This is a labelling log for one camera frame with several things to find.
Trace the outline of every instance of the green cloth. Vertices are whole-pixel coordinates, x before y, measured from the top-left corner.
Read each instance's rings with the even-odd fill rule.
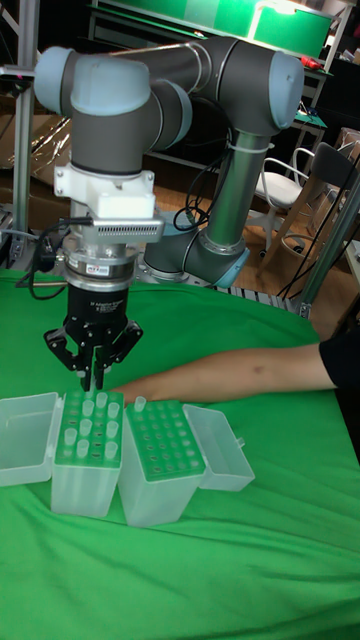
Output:
[[[66,295],[36,302],[0,277],[0,395],[78,388],[42,334]],[[287,312],[215,291],[136,285],[144,336],[107,388],[205,354],[317,340]],[[0,489],[1,640],[347,640],[360,637],[360,474],[333,392],[213,405],[255,480],[198,490],[179,522],[51,513],[50,482]]]

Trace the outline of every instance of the cable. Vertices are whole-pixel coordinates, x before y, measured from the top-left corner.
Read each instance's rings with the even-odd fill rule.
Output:
[[[0,140],[3,137],[3,135],[5,134],[6,130],[10,127],[10,125],[11,125],[12,121],[14,120],[14,118],[15,118],[15,114],[13,114],[11,116],[11,118],[9,118],[9,120],[7,121],[5,127],[3,128],[2,132],[0,133]]]
[[[353,231],[353,233],[351,234],[349,240],[347,240],[346,244],[343,246],[343,248],[341,249],[339,255],[335,258],[334,262],[332,263],[330,269],[332,269],[336,263],[340,260],[340,258],[342,258],[342,256],[344,255],[346,249],[349,247],[349,245],[351,244],[351,242],[353,241],[354,237],[356,236],[357,232],[360,230],[360,222],[356,225],[355,230]],[[312,265],[310,265],[310,267],[308,267],[306,269],[306,271],[304,271],[304,273],[301,274],[301,278],[303,276],[305,276],[307,273],[309,273],[309,271],[311,271],[311,269],[313,267],[315,267],[316,262],[314,262]],[[289,296],[289,300],[292,300],[293,298],[296,298],[296,296],[300,295],[300,293],[302,293],[302,289],[300,289],[300,291],[297,291],[296,293],[293,293],[292,296]]]
[[[186,194],[186,200],[185,200],[185,206],[182,207],[181,209],[179,209],[179,211],[176,212],[174,219],[173,219],[173,225],[175,227],[175,229],[177,229],[178,231],[191,231],[193,229],[196,229],[197,227],[201,226],[202,224],[204,224],[205,222],[208,221],[209,219],[209,215],[211,210],[213,209],[220,193],[221,190],[224,186],[224,182],[226,180],[226,177],[228,175],[229,172],[229,168],[230,168],[230,163],[231,163],[231,157],[232,157],[232,150],[229,148],[228,145],[231,145],[234,143],[234,139],[235,139],[235,129],[233,128],[233,125],[230,121],[229,116],[227,115],[225,109],[223,109],[223,107],[218,103],[215,102],[213,100],[210,100],[208,98],[200,98],[200,97],[194,97],[192,98],[193,102],[199,102],[199,103],[204,103],[207,104],[209,106],[211,106],[213,109],[215,109],[217,112],[221,113],[222,117],[226,120],[226,124],[227,124],[227,137],[224,139],[219,139],[219,140],[210,140],[208,142],[204,142],[204,143],[200,143],[198,145],[189,145],[189,146],[203,146],[206,144],[210,144],[213,142],[217,142],[217,141],[223,141],[226,143],[226,146],[224,148],[224,150],[222,151],[222,153],[220,154],[220,156],[218,156],[215,160],[213,160],[213,162],[211,162],[209,165],[207,165],[204,169],[202,169],[200,171],[200,173],[198,173],[198,175],[194,178],[194,180],[192,181],[188,192]],[[216,170],[218,169],[218,167],[221,166],[221,163],[228,158],[228,162],[225,166],[225,169],[223,171],[223,175],[221,178],[221,181],[219,182],[215,194],[213,196],[212,202],[210,203],[209,207],[204,210],[200,207],[201,202],[203,200],[203,196],[202,193],[204,192],[205,186],[209,180],[209,178],[215,174]],[[195,196],[195,198],[191,199],[191,194],[192,191],[194,189],[195,184],[197,183],[198,180],[201,179],[201,177],[204,176],[204,180],[200,186],[199,192],[198,194]],[[180,216],[181,213],[185,212],[189,221],[191,222],[191,224],[187,227],[184,226],[179,226],[177,224],[177,220]],[[196,220],[195,215],[198,214],[199,218],[198,220]]]
[[[14,236],[21,236],[23,238],[30,238],[30,240],[39,240],[40,236],[35,236],[33,233],[27,233],[26,231],[16,231],[15,229],[0,229],[0,238],[3,233],[8,233]]]
[[[308,267],[308,269],[306,269],[306,271],[305,271],[305,272],[301,273],[301,270],[302,270],[302,268],[303,268],[303,266],[304,266],[304,264],[305,264],[305,262],[306,262],[307,258],[309,257],[309,255],[310,255],[310,253],[311,253],[311,250],[312,250],[312,249],[313,249],[313,247],[315,246],[315,243],[316,243],[316,241],[317,241],[317,239],[318,239],[318,237],[319,237],[319,235],[320,235],[321,231],[323,230],[323,228],[324,228],[325,224],[326,224],[326,223],[327,223],[327,221],[329,220],[329,217],[332,215],[332,212],[333,212],[334,208],[335,208],[335,207],[337,207],[338,203],[341,201],[341,199],[342,199],[342,197],[343,197],[343,194],[344,194],[344,192],[346,191],[346,185],[347,185],[347,184],[349,183],[349,181],[351,180],[351,178],[352,178],[352,176],[353,176],[354,172],[356,172],[356,171],[357,171],[357,165],[358,165],[358,162],[359,162],[359,158],[360,158],[360,153],[358,154],[358,156],[357,156],[357,158],[356,158],[356,161],[355,161],[354,165],[351,167],[351,171],[349,171],[349,175],[348,175],[348,176],[347,176],[347,178],[346,178],[346,181],[345,181],[344,186],[339,190],[339,193],[337,194],[337,196],[336,196],[336,198],[335,198],[335,200],[334,200],[333,204],[331,205],[331,207],[330,207],[330,209],[329,209],[328,213],[326,214],[326,216],[325,216],[324,220],[322,221],[322,223],[321,223],[321,225],[320,225],[319,229],[317,230],[317,232],[316,232],[316,234],[315,234],[315,236],[314,236],[314,238],[313,238],[313,240],[312,240],[312,242],[311,242],[311,244],[310,244],[310,246],[309,246],[309,248],[308,248],[308,250],[307,250],[306,254],[304,255],[304,257],[303,257],[303,259],[302,259],[302,261],[301,261],[301,263],[300,263],[300,265],[299,265],[299,267],[298,267],[297,271],[295,272],[295,274],[294,274],[294,276],[293,276],[292,280],[291,280],[287,285],[285,285],[285,287],[283,287],[283,288],[279,291],[279,293],[277,294],[277,296],[281,296],[281,294],[284,292],[284,295],[283,295],[283,297],[282,297],[282,299],[283,299],[283,300],[285,300],[286,296],[288,295],[288,293],[289,293],[289,291],[290,291],[291,287],[295,284],[295,282],[297,282],[298,280],[300,280],[300,278],[302,278],[302,277],[303,277],[306,273],[308,273],[308,272],[309,272],[309,270],[312,268],[312,267]]]
[[[26,274],[28,276],[28,278],[26,278],[25,276],[23,278],[21,278],[19,280],[19,282],[17,284],[20,285],[21,282],[24,282],[26,279],[28,279],[28,286],[29,286],[29,291],[31,296],[35,299],[35,300],[51,300],[52,298],[56,298],[56,296],[58,296],[62,291],[64,291],[64,289],[66,289],[66,287],[60,287],[57,291],[55,291],[55,293],[49,295],[49,296],[38,296],[36,295],[35,291],[34,291],[34,278],[35,278],[35,273],[37,271],[37,263],[39,262],[39,258],[40,258],[40,252],[42,249],[42,245],[43,242],[45,240],[45,238],[48,236],[49,233],[51,233],[51,231],[58,231],[61,227],[68,227],[70,225],[85,225],[85,226],[91,226],[93,223],[93,219],[90,217],[86,217],[86,218],[65,218],[64,220],[59,220],[59,222],[56,222],[55,224],[53,224],[51,227],[48,227],[47,229],[45,229],[45,231],[43,231],[38,239],[35,251],[34,251],[34,255],[33,255],[33,259],[32,259],[32,263],[31,263],[31,267],[30,267],[30,271],[28,274]]]
[[[173,220],[173,225],[175,227],[175,229],[177,229],[178,231],[191,231],[192,229],[196,229],[197,227],[199,227],[200,225],[204,224],[208,218],[209,218],[209,214],[211,209],[214,207],[215,202],[217,201],[221,189],[224,185],[225,179],[227,177],[228,171],[229,171],[229,166],[230,166],[230,160],[228,161],[221,182],[218,185],[216,192],[214,194],[213,200],[210,203],[209,207],[204,210],[200,207],[200,204],[203,200],[202,197],[202,192],[204,191],[205,185],[210,177],[210,175],[212,175],[213,173],[215,173],[215,169],[217,168],[218,165],[221,164],[221,162],[223,160],[225,160],[226,157],[231,158],[232,152],[229,148],[226,148],[222,154],[216,158],[216,160],[214,160],[211,164],[209,164],[207,167],[205,167],[204,169],[202,169],[200,171],[200,173],[198,173],[198,175],[194,178],[194,180],[192,181],[189,190],[187,192],[186,195],[186,200],[185,200],[185,206],[182,207],[181,209],[179,209],[179,211],[176,212],[175,216],[174,216],[174,220]],[[205,179],[200,187],[199,193],[197,194],[197,196],[195,198],[193,198],[192,200],[190,200],[191,198],[191,193],[193,191],[193,188],[196,184],[196,182],[202,177],[204,176]],[[183,213],[185,211],[185,213],[187,214],[189,220],[192,220],[192,223],[187,226],[187,227],[181,227],[177,224],[177,220],[178,217],[180,216],[181,213]],[[199,219],[195,220],[195,217],[193,216],[193,213],[197,213],[199,215]]]
[[[7,43],[6,43],[6,40],[4,38],[4,35],[3,35],[2,31],[0,31],[0,38],[3,41],[3,45],[4,45],[4,47],[6,49],[6,52],[7,52],[8,56],[9,56],[9,60],[10,60],[11,64],[15,64],[14,58],[11,55],[11,51],[10,51],[9,47],[7,46]]]
[[[185,147],[205,147],[207,144],[215,144],[216,142],[226,142],[227,138],[215,138],[215,140],[208,140],[207,142],[185,142]]]

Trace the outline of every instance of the metal pole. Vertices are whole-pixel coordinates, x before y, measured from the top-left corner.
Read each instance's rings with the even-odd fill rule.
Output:
[[[269,138],[239,133],[226,180],[206,229],[207,238],[215,245],[232,246],[239,242],[269,142]],[[218,185],[222,183],[226,163],[225,159]]]
[[[360,175],[351,189],[344,207],[339,214],[332,232],[311,272],[302,294],[296,300],[296,308],[301,310],[303,306],[311,305],[325,280],[326,274],[336,259],[339,249],[344,242],[351,225],[356,220],[360,209]]]
[[[36,63],[40,0],[21,0],[19,17],[18,65],[33,69]],[[13,228],[28,230],[30,155],[34,89],[30,87],[16,101]],[[21,257],[24,238],[14,236],[11,259]]]

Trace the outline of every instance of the chair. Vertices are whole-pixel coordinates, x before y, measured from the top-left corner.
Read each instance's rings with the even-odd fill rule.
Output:
[[[305,176],[307,179],[303,187],[298,185],[300,187],[298,190],[298,195],[293,202],[293,205],[288,210],[286,219],[280,224],[275,239],[269,245],[264,259],[257,271],[257,276],[261,275],[264,268],[269,264],[270,260],[272,260],[281,243],[283,243],[285,248],[288,249],[291,253],[294,253],[294,250],[292,250],[285,244],[286,238],[293,237],[296,238],[298,242],[300,236],[301,238],[309,238],[310,240],[313,240],[311,236],[291,233],[290,227],[293,224],[296,216],[300,213],[302,207],[305,204],[311,203],[317,196],[319,196],[326,184],[339,187],[340,189],[345,187],[346,189],[351,189],[354,180],[356,179],[356,171],[354,170],[354,165],[352,164],[352,162],[346,158],[346,154],[348,151],[348,145],[346,145],[346,149],[340,148],[339,150],[336,150],[333,147],[330,147],[325,142],[321,142],[319,144],[311,162],[310,175],[309,177]],[[321,234],[318,239],[319,245],[324,238],[325,235]]]
[[[260,251],[260,256],[262,258],[265,256],[266,251],[272,243],[272,232],[279,231],[284,222],[283,218],[276,217],[277,212],[279,209],[285,209],[286,211],[291,209],[302,191],[300,177],[304,180],[308,179],[308,176],[302,171],[299,171],[297,167],[297,160],[300,152],[306,153],[311,156],[311,158],[315,155],[308,149],[299,147],[298,149],[295,149],[293,153],[291,164],[286,164],[276,158],[265,158],[264,160],[256,185],[255,195],[266,200],[270,209],[268,213],[260,213],[259,211],[250,210],[248,213],[248,219],[245,222],[246,227],[260,226],[266,232],[265,250]],[[287,170],[287,175],[284,176],[280,173],[266,171],[266,166],[269,163],[284,167]],[[294,180],[288,177],[290,173],[294,174]],[[299,253],[302,251],[303,247],[304,242],[300,240],[298,248]]]

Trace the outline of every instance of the transparent lid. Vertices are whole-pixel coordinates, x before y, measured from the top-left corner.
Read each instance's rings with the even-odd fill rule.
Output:
[[[0,486],[49,480],[62,407],[57,393],[0,400]]]
[[[241,447],[244,440],[236,439],[221,411],[202,409],[189,404],[184,413],[206,460],[206,471],[200,489],[241,491],[255,475]]]

